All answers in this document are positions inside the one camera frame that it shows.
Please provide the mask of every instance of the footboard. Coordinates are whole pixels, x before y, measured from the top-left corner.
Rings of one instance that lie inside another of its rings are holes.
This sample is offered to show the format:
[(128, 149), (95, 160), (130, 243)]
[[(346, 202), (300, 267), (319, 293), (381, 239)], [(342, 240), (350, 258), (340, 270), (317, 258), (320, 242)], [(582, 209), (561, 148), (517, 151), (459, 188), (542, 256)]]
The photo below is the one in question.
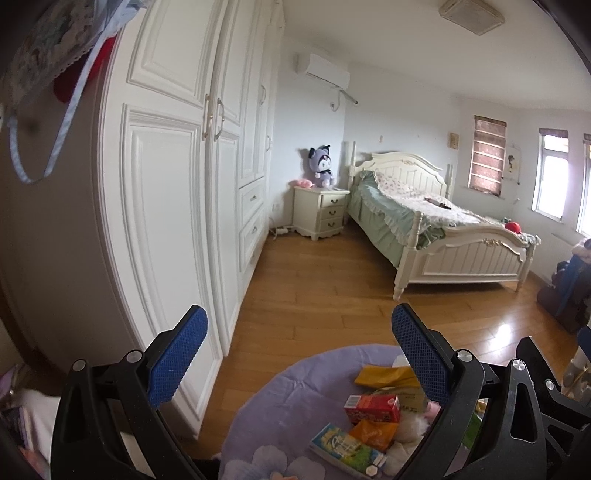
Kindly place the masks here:
[(494, 225), (446, 229), (445, 238), (422, 250), (416, 249), (412, 237), (402, 255), (394, 299), (400, 299), (409, 283), (517, 281), (519, 290), (530, 271), (534, 253), (535, 245)]

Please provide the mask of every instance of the white wardrobe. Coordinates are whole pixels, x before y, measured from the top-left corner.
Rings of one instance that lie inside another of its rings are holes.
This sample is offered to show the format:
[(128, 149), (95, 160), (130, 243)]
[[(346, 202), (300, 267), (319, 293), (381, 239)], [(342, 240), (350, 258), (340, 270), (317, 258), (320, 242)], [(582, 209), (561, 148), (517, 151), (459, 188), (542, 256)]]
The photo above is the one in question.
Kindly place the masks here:
[[(14, 224), (0, 233), (3, 285), (60, 368), (118, 361), (191, 305), (207, 310), (207, 338), (172, 402), (181, 434), (199, 432), (267, 236), (284, 24), (281, 0), (156, 0), (89, 86), (54, 175), (2, 181)], [(48, 106), (61, 107), (41, 103), (29, 114), (43, 132)], [(5, 177), (5, 132), (0, 140)], [(51, 135), (30, 141), (44, 151)], [(44, 218), (44, 234), (22, 218)]]

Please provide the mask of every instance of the blue gripper pad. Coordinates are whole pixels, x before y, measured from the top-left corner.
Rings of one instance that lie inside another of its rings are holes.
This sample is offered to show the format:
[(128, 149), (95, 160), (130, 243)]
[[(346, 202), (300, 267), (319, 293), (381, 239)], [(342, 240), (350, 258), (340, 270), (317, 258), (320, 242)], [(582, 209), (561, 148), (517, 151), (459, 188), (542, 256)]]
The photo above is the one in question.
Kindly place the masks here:
[(583, 327), (577, 334), (579, 346), (589, 360), (591, 360), (591, 328)]
[(165, 350), (150, 369), (148, 401), (153, 408), (172, 400), (207, 335), (207, 313), (192, 307), (171, 333)]
[(398, 305), (392, 312), (392, 333), (427, 398), (444, 407), (450, 397), (452, 364), (445, 360), (437, 342), (408, 304)]

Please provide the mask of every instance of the red cloth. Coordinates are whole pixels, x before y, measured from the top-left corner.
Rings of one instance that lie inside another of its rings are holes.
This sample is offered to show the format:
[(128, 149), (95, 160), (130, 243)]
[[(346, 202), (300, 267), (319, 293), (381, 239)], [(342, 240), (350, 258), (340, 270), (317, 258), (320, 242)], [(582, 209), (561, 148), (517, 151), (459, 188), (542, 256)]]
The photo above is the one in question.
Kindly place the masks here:
[[(103, 62), (108, 60), (111, 56), (111, 52), (115, 46), (115, 38), (116, 37), (107, 38), (105, 41), (95, 60), (94, 65), (90, 69), (88, 81), (86, 82), (87, 85), (95, 79), (95, 77), (100, 72), (100, 67), (102, 66)], [(74, 94), (74, 88), (76, 88), (76, 83), (78, 83), (80, 72), (82, 71), (82, 68), (84, 68), (89, 54), (90, 53), (86, 53), (79, 60), (76, 60), (53, 81), (53, 93), (60, 102), (70, 102), (72, 95)]]
[(521, 225), (516, 222), (509, 222), (505, 225), (505, 228), (510, 232), (517, 233), (519, 235), (521, 233)]

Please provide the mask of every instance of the yellow package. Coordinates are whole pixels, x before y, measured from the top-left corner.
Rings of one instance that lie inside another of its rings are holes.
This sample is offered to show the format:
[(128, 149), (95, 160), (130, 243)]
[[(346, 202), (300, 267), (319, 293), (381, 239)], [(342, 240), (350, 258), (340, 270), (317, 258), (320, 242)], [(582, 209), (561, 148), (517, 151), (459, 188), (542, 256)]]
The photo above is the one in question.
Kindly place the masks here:
[(421, 388), (413, 369), (410, 367), (378, 367), (377, 365), (365, 365), (357, 379), (357, 385), (369, 388), (384, 387), (414, 387)]
[(353, 427), (349, 432), (349, 435), (358, 439), (361, 443), (385, 453), (390, 447), (394, 435), (396, 435), (397, 428), (398, 423), (361, 420), (355, 427)]
[(400, 402), (400, 410), (413, 413), (423, 413), (428, 399), (422, 388), (415, 387), (385, 387), (379, 388), (372, 395), (396, 395)]

